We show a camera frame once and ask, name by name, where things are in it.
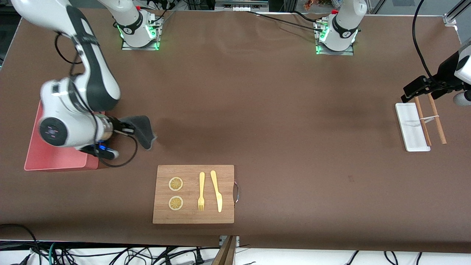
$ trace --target wooden cutting board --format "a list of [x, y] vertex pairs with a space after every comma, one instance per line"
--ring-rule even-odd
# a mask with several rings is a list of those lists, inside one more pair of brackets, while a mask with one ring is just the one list
[[[211, 170], [216, 171], [218, 188], [222, 195], [222, 210], [218, 212]], [[204, 211], [198, 211], [199, 175], [204, 172]], [[183, 186], [178, 191], [169, 188], [169, 181], [179, 177]], [[233, 224], [234, 223], [234, 166], [233, 165], [160, 165], [155, 183], [154, 224]], [[174, 196], [183, 199], [180, 210], [172, 210], [169, 200]]]

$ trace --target lemon slice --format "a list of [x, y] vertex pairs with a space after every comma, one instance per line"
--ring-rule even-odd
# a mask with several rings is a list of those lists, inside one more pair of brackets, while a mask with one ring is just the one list
[[169, 200], [169, 207], [170, 209], [177, 211], [180, 210], [183, 206], [183, 199], [180, 196], [173, 196]]
[[169, 181], [169, 188], [173, 191], [180, 190], [183, 187], [183, 180], [179, 177], [174, 177]]

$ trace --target gray cloth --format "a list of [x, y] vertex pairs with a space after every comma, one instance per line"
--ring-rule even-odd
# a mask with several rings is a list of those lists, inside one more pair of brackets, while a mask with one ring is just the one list
[[149, 117], [147, 116], [129, 116], [119, 119], [123, 123], [130, 124], [135, 127], [134, 135], [136, 136], [139, 143], [146, 150], [152, 148], [152, 144], [157, 139], [157, 135], [152, 131]]

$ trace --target cable connector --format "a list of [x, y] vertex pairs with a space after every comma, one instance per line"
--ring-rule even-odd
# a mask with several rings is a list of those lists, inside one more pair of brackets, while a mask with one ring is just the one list
[[28, 264], [28, 259], [29, 257], [31, 256], [31, 254], [28, 254], [21, 262], [19, 265], [26, 265]]
[[165, 256], [165, 265], [172, 265], [172, 262], [170, 262], [170, 258], [168, 255]]
[[196, 265], [200, 265], [204, 263], [204, 259], [201, 257], [201, 252], [199, 248], [196, 248]]

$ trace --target wooden chopstick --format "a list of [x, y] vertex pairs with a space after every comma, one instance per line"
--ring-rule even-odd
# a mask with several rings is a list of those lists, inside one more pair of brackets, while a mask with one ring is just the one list
[[440, 141], [442, 142], [442, 144], [446, 144], [447, 143], [447, 140], [445, 138], [445, 133], [443, 132], [443, 128], [441, 126], [441, 122], [440, 122], [440, 117], [438, 116], [439, 113], [437, 111], [437, 106], [435, 106], [435, 101], [433, 100], [433, 97], [431, 94], [427, 94], [427, 96], [429, 96], [429, 101], [430, 101], [430, 105], [432, 106], [432, 111], [433, 111], [433, 115], [436, 116], [435, 117], [435, 122], [437, 123], [437, 130], [439, 132], [439, 136], [440, 136]]
[[425, 125], [425, 121], [423, 119], [422, 107], [420, 106], [420, 101], [418, 97], [414, 98], [415, 106], [417, 107], [417, 112], [419, 113], [420, 125], [422, 125], [423, 135], [425, 135], [425, 141], [427, 142], [427, 146], [432, 146], [432, 142], [430, 141], [429, 131], [427, 130], [427, 126]]

